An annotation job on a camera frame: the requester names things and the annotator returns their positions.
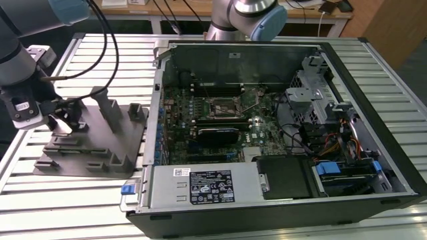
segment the barcode sticker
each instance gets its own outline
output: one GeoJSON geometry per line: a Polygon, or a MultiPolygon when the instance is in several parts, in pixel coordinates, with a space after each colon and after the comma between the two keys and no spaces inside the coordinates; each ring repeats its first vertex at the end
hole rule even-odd
{"type": "Polygon", "coordinates": [[[190,176],[191,168],[174,168],[174,177],[190,176]]]}

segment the wooden shelf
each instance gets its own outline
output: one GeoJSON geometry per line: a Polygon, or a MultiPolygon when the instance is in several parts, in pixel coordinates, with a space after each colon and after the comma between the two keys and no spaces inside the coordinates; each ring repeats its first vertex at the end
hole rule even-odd
{"type": "MultiPolygon", "coordinates": [[[[103,0],[95,0],[99,7],[103,6],[103,0]]],[[[194,8],[195,12],[199,16],[211,16],[212,4],[211,2],[199,2],[187,0],[188,4],[194,8]]],[[[163,0],[156,0],[164,14],[171,15],[171,12],[167,8],[166,2],[163,0]]],[[[187,5],[182,0],[168,0],[168,5],[174,10],[176,16],[194,16],[194,12],[190,10],[187,5]]],[[[318,12],[319,7],[314,7],[315,10],[304,10],[306,18],[308,19],[319,19],[322,13],[318,12]]],[[[154,0],[148,2],[147,5],[135,5],[130,4],[127,8],[107,8],[102,9],[104,14],[107,15],[162,15],[154,0]]],[[[287,10],[288,18],[304,18],[304,11],[302,9],[290,9],[287,10]]],[[[331,15],[324,15],[324,19],[351,19],[354,14],[351,12],[340,12],[336,8],[331,15]]]]}

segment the white label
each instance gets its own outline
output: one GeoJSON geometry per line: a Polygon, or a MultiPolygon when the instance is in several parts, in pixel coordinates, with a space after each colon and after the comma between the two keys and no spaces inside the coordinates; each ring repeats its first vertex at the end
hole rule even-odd
{"type": "Polygon", "coordinates": [[[174,177],[190,176],[191,168],[174,168],[174,177]]]}
{"type": "Polygon", "coordinates": [[[338,19],[350,19],[352,16],[348,15],[336,15],[335,16],[338,19]]]}
{"type": "Polygon", "coordinates": [[[240,58],[240,53],[239,52],[232,52],[228,54],[228,58],[231,59],[239,59],[240,58]]]}
{"type": "Polygon", "coordinates": [[[234,197],[234,193],[224,193],[223,195],[222,195],[222,197],[223,198],[232,198],[234,197]]]}
{"type": "Polygon", "coordinates": [[[28,102],[23,102],[20,104],[16,104],[15,105],[15,109],[16,109],[16,111],[23,111],[26,109],[30,109],[30,103],[28,102]]]}
{"type": "Polygon", "coordinates": [[[148,11],[128,11],[130,14],[148,14],[148,11]]]}

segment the blue cap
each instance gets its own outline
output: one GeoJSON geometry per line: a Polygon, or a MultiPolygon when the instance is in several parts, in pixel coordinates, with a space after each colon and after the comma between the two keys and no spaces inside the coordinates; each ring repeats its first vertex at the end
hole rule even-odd
{"type": "Polygon", "coordinates": [[[134,195],[134,194],[135,194],[135,185],[123,185],[122,195],[134,195]]]}
{"type": "Polygon", "coordinates": [[[376,173],[379,173],[379,172],[383,170],[379,161],[374,161],[374,162],[372,162],[372,165],[374,165],[374,168],[375,168],[376,173]]]}
{"type": "Polygon", "coordinates": [[[342,173],[339,165],[334,161],[320,162],[315,166],[315,169],[316,169],[319,175],[342,173]]]}
{"type": "Polygon", "coordinates": [[[67,26],[90,17],[90,5],[86,0],[48,0],[58,19],[67,26]]]}
{"type": "Polygon", "coordinates": [[[280,33],[288,19],[288,12],[283,6],[276,6],[259,21],[251,33],[252,41],[271,41],[280,33]]]}

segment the workbench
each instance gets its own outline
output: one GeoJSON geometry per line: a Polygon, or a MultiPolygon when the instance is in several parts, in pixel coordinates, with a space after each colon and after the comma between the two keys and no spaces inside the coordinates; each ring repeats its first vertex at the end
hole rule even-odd
{"type": "MultiPolygon", "coordinates": [[[[99,6],[103,5],[103,0],[95,0],[99,6]]],[[[168,19],[172,21],[171,12],[163,0],[156,0],[160,9],[167,15],[168,19]]],[[[212,14],[212,3],[187,0],[188,4],[194,8],[195,12],[200,16],[202,21],[211,21],[212,14]]],[[[182,0],[168,0],[170,7],[174,11],[178,21],[198,21],[194,12],[190,10],[187,5],[182,0]]],[[[319,7],[307,7],[308,9],[315,8],[315,10],[304,11],[302,9],[288,9],[288,19],[287,24],[319,24],[322,13],[318,11],[319,7]]],[[[166,21],[166,17],[162,15],[154,1],[151,0],[147,5],[130,4],[127,8],[106,8],[102,9],[106,17],[110,20],[148,20],[151,22],[151,28],[154,34],[163,34],[160,22],[166,21]]],[[[338,38],[342,34],[347,21],[352,18],[354,14],[351,12],[342,12],[338,8],[331,15],[324,15],[322,19],[323,25],[332,25],[327,36],[330,38],[338,38]]]]}
{"type": "MultiPolygon", "coordinates": [[[[87,69],[99,57],[103,35],[76,34],[56,67],[55,76],[72,75],[87,69]]],[[[119,104],[151,103],[155,76],[154,45],[159,40],[202,40],[200,35],[120,34],[120,66],[108,95],[119,104]]],[[[427,179],[427,108],[371,48],[356,38],[278,37],[275,41],[330,42],[368,100],[402,145],[406,154],[427,179]]],[[[115,50],[110,38],[107,56],[95,70],[78,79],[59,81],[56,92],[63,97],[90,93],[103,86],[115,67],[115,50]]],[[[344,100],[347,94],[338,85],[344,100]]],[[[120,211],[120,188],[126,179],[34,175],[34,164],[51,139],[47,127],[20,130],[0,162],[0,239],[147,239],[120,211]]],[[[144,143],[140,146],[135,174],[142,176],[144,143]]],[[[132,205],[136,199],[127,198],[132,205]]],[[[270,240],[307,239],[426,239],[427,206],[383,212],[359,223],[267,230],[204,236],[192,239],[270,240]]]]}

